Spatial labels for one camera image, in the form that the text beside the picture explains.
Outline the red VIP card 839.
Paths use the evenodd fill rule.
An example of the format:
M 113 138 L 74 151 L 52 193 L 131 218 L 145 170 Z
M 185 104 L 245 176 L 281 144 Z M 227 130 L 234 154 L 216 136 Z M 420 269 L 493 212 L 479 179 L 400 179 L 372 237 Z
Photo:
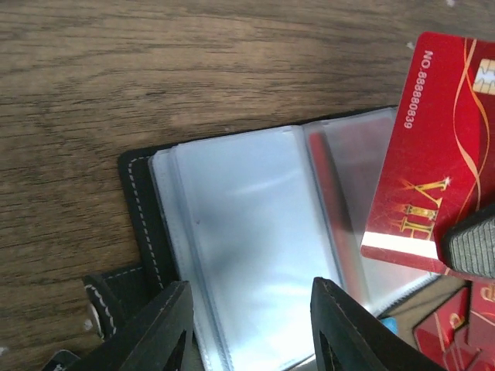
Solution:
M 494 201 L 494 44 L 422 33 L 367 218 L 363 256 L 481 279 L 452 266 L 447 230 Z

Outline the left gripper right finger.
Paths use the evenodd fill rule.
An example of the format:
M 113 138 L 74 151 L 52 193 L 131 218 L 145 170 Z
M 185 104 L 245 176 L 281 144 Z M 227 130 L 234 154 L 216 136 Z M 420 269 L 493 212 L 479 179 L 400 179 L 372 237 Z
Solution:
M 310 313 L 318 370 L 442 369 L 331 280 L 313 280 Z

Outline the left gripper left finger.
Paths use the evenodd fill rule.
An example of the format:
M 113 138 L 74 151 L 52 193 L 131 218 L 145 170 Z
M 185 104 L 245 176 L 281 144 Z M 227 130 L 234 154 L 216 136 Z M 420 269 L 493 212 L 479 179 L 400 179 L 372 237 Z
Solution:
M 193 297 L 189 282 L 175 281 L 122 330 L 69 370 L 189 370 Z

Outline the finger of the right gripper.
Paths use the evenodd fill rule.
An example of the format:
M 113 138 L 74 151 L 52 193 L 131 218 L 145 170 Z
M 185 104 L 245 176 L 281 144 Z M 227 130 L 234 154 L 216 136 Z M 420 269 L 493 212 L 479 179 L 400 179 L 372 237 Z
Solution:
M 494 279 L 494 204 L 449 228 L 441 247 L 444 263 L 452 271 Z

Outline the black card holder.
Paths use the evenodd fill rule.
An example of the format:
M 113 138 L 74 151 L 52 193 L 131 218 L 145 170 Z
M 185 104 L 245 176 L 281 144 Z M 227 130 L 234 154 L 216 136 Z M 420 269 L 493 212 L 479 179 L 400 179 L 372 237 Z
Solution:
M 122 153 L 141 261 L 84 278 L 99 336 L 110 339 L 184 280 L 205 370 L 312 369 L 315 277 L 374 316 L 430 284 L 434 274 L 360 254 L 395 117 L 395 107 L 375 108 Z M 326 136 L 346 202 L 346 252 L 336 249 L 319 192 L 314 132 Z

